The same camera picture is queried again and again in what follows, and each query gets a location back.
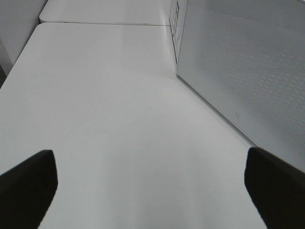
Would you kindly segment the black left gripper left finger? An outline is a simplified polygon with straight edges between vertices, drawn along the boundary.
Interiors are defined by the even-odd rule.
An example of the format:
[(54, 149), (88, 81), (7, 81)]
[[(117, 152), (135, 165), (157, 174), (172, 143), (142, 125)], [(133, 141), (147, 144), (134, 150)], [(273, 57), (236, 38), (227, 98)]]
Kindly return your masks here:
[(42, 150), (0, 176), (0, 227), (37, 229), (58, 187), (52, 150)]

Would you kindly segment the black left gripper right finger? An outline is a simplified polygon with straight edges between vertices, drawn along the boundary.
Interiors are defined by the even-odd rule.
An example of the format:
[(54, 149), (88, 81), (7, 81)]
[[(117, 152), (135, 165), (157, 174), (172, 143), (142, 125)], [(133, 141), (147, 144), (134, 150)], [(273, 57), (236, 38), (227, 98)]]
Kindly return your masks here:
[(269, 229), (305, 227), (305, 174), (259, 147), (247, 153), (244, 184)]

